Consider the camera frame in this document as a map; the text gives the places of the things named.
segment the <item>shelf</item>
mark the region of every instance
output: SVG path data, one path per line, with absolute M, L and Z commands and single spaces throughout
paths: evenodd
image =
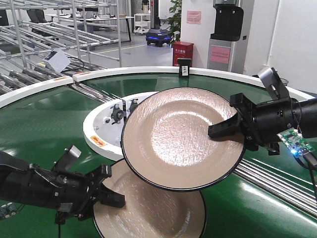
M 151 21 L 148 19 L 151 14 L 137 13 L 134 14 L 134 33 L 147 33 L 151 27 Z

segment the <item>white wall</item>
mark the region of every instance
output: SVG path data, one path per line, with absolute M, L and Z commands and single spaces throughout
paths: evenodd
M 296 89 L 317 93 L 317 1 L 281 0 L 269 65 Z
M 193 66 L 207 68 L 215 9 L 211 0 L 183 0 L 181 41 L 195 44 Z M 188 10 L 202 11 L 201 25 L 186 23 Z M 245 74 L 268 64 L 289 86 L 317 93 L 317 1 L 255 0 Z
M 255 0 L 244 74 L 257 74 L 267 64 L 279 0 Z
M 183 0 L 181 41 L 194 43 L 193 67 L 207 68 L 210 34 L 214 32 L 216 11 L 211 0 Z M 200 25 L 187 24 L 187 11 L 201 11 Z
M 167 19 L 172 16 L 169 13 L 169 8 L 172 7 L 173 4 L 170 0 L 158 0 L 158 16 L 160 19 Z

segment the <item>green plant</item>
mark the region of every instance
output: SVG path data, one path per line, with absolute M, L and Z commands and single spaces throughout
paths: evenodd
M 180 41 L 180 26 L 182 18 L 182 0 L 171 0 L 174 5 L 169 8 L 169 13 L 174 13 L 167 19 L 169 23 L 169 35 L 172 37 L 171 43 Z

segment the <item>small sign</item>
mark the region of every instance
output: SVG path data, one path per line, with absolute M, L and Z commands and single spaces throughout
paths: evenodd
M 188 66 L 182 66 L 182 76 L 188 76 Z
M 188 24 L 201 24 L 202 12 L 201 11 L 187 11 Z
M 219 63 L 229 63 L 230 47 L 211 46 L 210 61 Z
M 104 143 L 100 138 L 98 138 L 97 136 L 93 135 L 92 137 L 90 137 L 99 147 L 103 147 L 106 145 L 106 143 Z

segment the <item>plate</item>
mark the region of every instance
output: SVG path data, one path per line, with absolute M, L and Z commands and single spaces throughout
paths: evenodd
M 125 195 L 126 205 L 94 205 L 94 222 L 104 238 L 198 238 L 206 223 L 200 192 L 173 192 L 151 186 L 137 177 L 124 160 L 104 180 L 109 189 Z
M 210 139 L 208 126 L 236 110 L 221 96 L 199 88 L 173 88 L 140 103 L 122 132 L 122 152 L 130 168 L 148 183 L 189 191 L 227 177 L 245 151 L 240 133 Z

